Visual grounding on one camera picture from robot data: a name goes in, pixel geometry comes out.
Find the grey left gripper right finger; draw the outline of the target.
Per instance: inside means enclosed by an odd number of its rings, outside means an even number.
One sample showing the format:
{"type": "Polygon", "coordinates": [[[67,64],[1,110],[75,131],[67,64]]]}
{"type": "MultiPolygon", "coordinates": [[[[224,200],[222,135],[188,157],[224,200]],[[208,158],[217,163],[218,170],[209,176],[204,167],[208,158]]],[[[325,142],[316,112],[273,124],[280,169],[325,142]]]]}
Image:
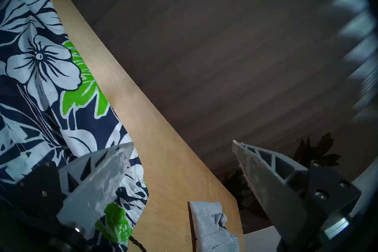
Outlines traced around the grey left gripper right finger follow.
{"type": "Polygon", "coordinates": [[[311,161],[233,140],[249,188],[281,236],[279,244],[326,244],[349,225],[361,191],[338,172],[311,161]]]}

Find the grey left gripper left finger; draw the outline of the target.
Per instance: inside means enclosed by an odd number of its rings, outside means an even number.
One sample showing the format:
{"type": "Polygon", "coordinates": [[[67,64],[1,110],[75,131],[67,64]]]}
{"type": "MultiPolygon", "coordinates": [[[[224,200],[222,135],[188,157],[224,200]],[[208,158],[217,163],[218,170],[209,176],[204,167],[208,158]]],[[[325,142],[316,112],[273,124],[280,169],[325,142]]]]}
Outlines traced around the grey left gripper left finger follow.
{"type": "Polygon", "coordinates": [[[15,207],[42,221],[75,223],[92,232],[116,199],[133,150],[133,142],[112,146],[60,169],[55,162],[44,162],[15,185],[15,207]]]}

